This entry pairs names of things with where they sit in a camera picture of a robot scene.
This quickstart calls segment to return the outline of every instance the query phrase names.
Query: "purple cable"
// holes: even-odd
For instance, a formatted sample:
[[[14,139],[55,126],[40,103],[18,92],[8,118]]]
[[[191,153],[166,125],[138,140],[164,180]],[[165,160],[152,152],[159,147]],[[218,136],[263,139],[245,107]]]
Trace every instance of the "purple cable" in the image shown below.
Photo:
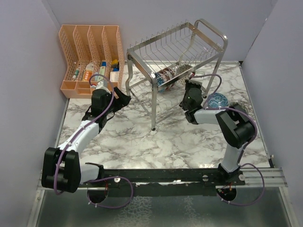
[[[111,177],[106,177],[106,178],[103,178],[103,179],[98,179],[98,180],[92,180],[92,181],[87,181],[89,183],[95,183],[95,182],[101,182],[101,181],[106,181],[106,180],[111,180],[111,179],[114,179],[114,178],[121,178],[123,180],[126,180],[129,185],[131,186],[131,196],[129,197],[128,201],[126,203],[124,203],[123,205],[120,205],[120,206],[116,206],[116,207],[110,207],[110,206],[105,206],[105,205],[101,205],[101,204],[98,204],[98,203],[93,203],[90,198],[89,198],[89,192],[87,192],[87,199],[89,200],[89,204],[93,204],[95,206],[98,206],[98,207],[103,207],[103,208],[108,208],[108,209],[119,209],[119,208],[122,208],[122,207],[125,207],[127,204],[129,204],[134,196],[134,188],[132,186],[132,183],[125,177],[122,177],[122,176],[111,176]]]
[[[261,173],[261,171],[253,164],[251,163],[245,163],[243,165],[241,165],[240,167],[244,167],[244,166],[247,166],[247,165],[250,165],[252,167],[254,167],[260,174],[261,176],[261,179],[262,179],[262,184],[263,184],[263,188],[262,188],[262,192],[261,194],[256,198],[256,200],[254,200],[253,202],[250,202],[250,203],[244,203],[244,204],[241,204],[241,203],[236,203],[236,202],[230,202],[230,201],[226,201],[225,199],[222,199],[219,195],[217,195],[218,197],[221,198],[221,201],[225,202],[225,203],[228,203],[230,205],[233,205],[233,206],[238,206],[238,207],[247,207],[247,206],[250,206],[250,205],[254,205],[255,203],[257,203],[264,195],[264,192],[265,192],[265,181],[264,181],[264,177],[263,177],[263,174]]]
[[[57,180],[58,180],[58,173],[59,173],[59,166],[60,166],[60,163],[62,162],[62,158],[63,158],[63,155],[64,153],[66,152],[67,148],[70,146],[70,144],[77,138],[77,136],[88,126],[90,126],[92,123],[94,123],[96,120],[98,120],[100,117],[102,117],[106,112],[107,110],[110,108],[110,106],[112,105],[113,101],[114,101],[114,97],[115,97],[115,92],[114,92],[114,86],[112,84],[112,82],[110,82],[109,79],[107,79],[105,76],[101,75],[101,74],[94,74],[92,75],[90,78],[89,78],[89,84],[91,84],[91,79],[95,76],[101,76],[103,77],[104,79],[106,79],[111,88],[112,88],[112,99],[110,100],[107,108],[99,115],[97,116],[95,119],[93,119],[92,121],[90,121],[89,123],[87,123],[83,128],[79,129],[79,131],[76,132],[76,134],[71,138],[71,140],[66,144],[66,146],[64,147],[64,149],[62,150],[60,156],[59,156],[59,159],[58,159],[58,162],[56,164],[56,170],[55,170],[55,175],[54,175],[54,180],[53,180],[53,190],[55,191],[56,195],[61,195],[63,193],[63,191],[59,192],[57,190]]]

